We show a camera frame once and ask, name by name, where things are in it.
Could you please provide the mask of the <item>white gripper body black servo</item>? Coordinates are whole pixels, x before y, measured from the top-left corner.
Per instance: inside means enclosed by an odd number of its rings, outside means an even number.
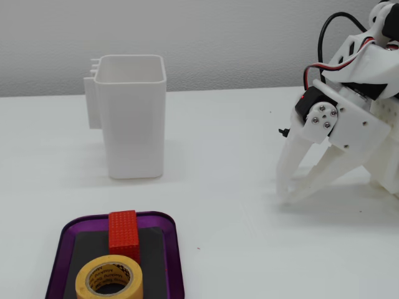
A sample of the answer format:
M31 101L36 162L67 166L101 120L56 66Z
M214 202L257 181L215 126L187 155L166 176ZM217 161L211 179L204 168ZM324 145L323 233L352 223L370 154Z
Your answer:
M331 103L338 119L326 139L330 144L350 152L374 151L388 136L391 128L370 112L372 100L343 86L338 92L314 81L295 105L296 112L304 117L316 103Z

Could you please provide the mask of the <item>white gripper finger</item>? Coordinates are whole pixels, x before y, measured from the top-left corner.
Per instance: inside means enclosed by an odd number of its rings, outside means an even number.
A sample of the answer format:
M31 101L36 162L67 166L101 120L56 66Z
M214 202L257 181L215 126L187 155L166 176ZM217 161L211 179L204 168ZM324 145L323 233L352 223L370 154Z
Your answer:
M289 193L288 201L305 199L351 170L362 166L371 157L372 151L365 153L342 150L334 145L327 148L320 161Z
M314 143L319 145L326 139L337 119L337 109L331 103L316 103L304 117L292 110L291 127L277 163L277 192L289 191L291 177L308 150Z

